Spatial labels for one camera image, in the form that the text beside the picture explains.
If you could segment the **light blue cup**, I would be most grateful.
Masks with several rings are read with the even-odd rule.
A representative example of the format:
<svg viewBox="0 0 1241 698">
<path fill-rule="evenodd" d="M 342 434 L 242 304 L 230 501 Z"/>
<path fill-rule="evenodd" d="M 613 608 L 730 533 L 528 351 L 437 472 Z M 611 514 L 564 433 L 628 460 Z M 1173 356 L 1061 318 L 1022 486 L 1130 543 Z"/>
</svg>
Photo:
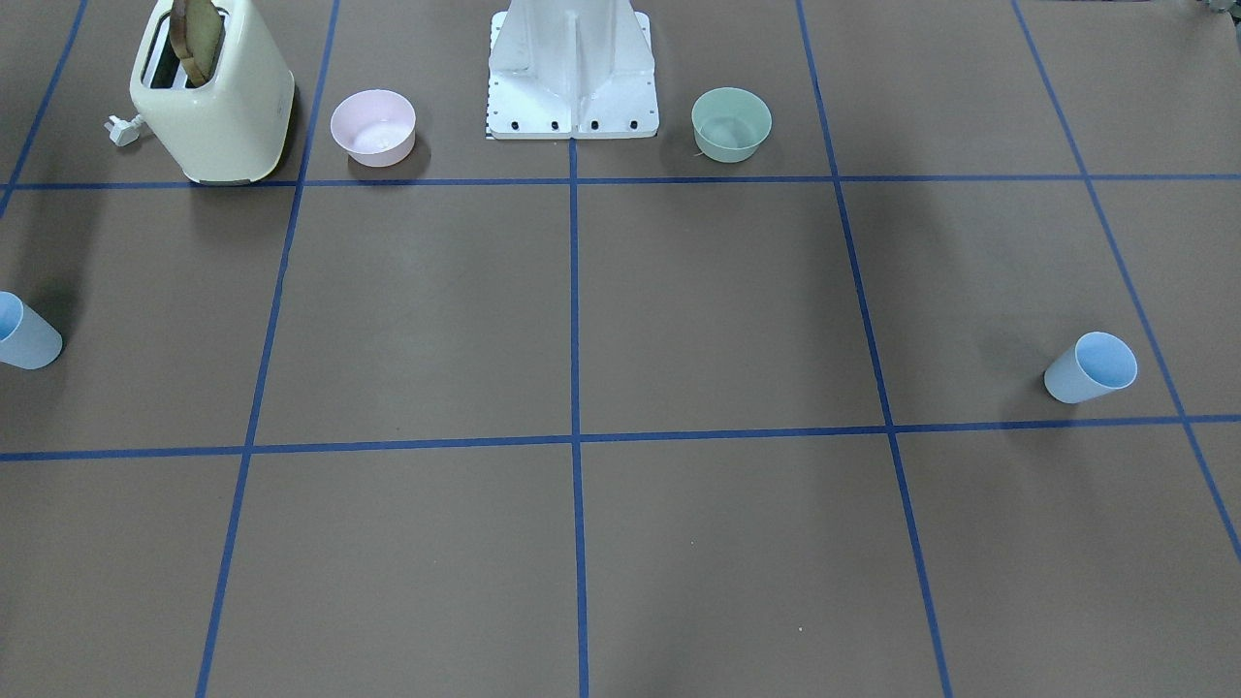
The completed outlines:
<svg viewBox="0 0 1241 698">
<path fill-rule="evenodd" d="M 1042 371 L 1042 389 L 1059 402 L 1085 402 L 1131 388 L 1138 373 L 1136 355 L 1124 340 L 1090 332 Z"/>
<path fill-rule="evenodd" d="M 35 370 L 56 361 L 63 337 L 19 296 L 1 292 L 1 361 Z"/>
</svg>

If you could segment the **green plastic bowl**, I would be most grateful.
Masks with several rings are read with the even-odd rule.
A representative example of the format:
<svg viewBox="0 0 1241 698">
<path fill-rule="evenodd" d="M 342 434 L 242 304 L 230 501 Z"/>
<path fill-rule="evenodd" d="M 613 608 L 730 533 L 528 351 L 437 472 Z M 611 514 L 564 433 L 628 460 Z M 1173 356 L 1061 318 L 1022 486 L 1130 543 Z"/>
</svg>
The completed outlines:
<svg viewBox="0 0 1241 698">
<path fill-rule="evenodd" d="M 690 119 L 699 152 L 724 164 L 750 159 L 767 142 L 773 128 L 767 103 L 759 96 L 731 84 L 700 94 Z"/>
</svg>

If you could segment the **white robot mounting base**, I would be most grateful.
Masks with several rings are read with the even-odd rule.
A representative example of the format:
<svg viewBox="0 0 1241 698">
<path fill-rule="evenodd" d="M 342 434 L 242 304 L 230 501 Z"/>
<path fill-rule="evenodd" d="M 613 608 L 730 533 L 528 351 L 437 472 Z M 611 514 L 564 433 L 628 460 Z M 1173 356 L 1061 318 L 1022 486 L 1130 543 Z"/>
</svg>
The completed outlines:
<svg viewBox="0 0 1241 698">
<path fill-rule="evenodd" d="M 652 17 L 629 1 L 511 1 L 489 21 L 489 48 L 491 139 L 659 133 Z"/>
</svg>

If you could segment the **pink plastic bowl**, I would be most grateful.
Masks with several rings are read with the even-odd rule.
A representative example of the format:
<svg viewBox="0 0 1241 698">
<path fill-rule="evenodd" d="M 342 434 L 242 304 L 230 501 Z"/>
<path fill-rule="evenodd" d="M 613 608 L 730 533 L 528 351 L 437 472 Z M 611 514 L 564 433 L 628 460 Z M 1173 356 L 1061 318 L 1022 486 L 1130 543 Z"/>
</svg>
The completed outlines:
<svg viewBox="0 0 1241 698">
<path fill-rule="evenodd" d="M 356 163 L 386 168 L 412 153 L 416 124 L 414 106 L 403 94 L 369 89 L 338 103 L 330 116 L 330 134 Z"/>
</svg>

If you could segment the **cream two-slot toaster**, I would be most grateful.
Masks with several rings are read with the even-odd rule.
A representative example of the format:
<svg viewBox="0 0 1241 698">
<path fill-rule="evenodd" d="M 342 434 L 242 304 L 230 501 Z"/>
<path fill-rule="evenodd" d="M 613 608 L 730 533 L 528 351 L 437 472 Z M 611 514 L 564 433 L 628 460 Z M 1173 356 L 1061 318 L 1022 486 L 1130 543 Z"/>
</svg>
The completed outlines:
<svg viewBox="0 0 1241 698">
<path fill-rule="evenodd" d="M 213 75 L 190 84 L 172 43 L 172 1 L 143 29 L 129 97 L 182 175 L 204 185 L 252 184 L 284 152 L 297 79 L 253 1 L 216 1 L 222 24 Z"/>
</svg>

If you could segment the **toast slice in toaster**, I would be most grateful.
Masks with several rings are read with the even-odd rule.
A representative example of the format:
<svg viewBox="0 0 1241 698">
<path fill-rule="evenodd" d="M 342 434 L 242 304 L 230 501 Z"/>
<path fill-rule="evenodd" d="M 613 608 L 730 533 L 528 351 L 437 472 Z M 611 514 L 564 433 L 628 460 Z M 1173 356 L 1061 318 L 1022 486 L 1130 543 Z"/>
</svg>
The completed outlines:
<svg viewBox="0 0 1241 698">
<path fill-rule="evenodd" d="M 212 79 L 223 34 L 223 16 L 212 1 L 172 1 L 169 41 L 191 87 Z"/>
</svg>

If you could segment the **white toaster power plug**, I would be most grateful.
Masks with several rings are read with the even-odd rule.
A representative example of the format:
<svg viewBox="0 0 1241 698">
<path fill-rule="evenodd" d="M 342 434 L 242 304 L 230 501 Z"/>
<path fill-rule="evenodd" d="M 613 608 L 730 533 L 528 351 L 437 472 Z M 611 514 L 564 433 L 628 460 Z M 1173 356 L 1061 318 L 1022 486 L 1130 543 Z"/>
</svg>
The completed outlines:
<svg viewBox="0 0 1241 698">
<path fill-rule="evenodd" d="M 145 119 L 141 114 L 133 116 L 130 119 L 110 116 L 105 122 L 108 139 L 114 147 L 128 147 L 137 142 L 141 137 L 143 127 L 145 127 Z"/>
</svg>

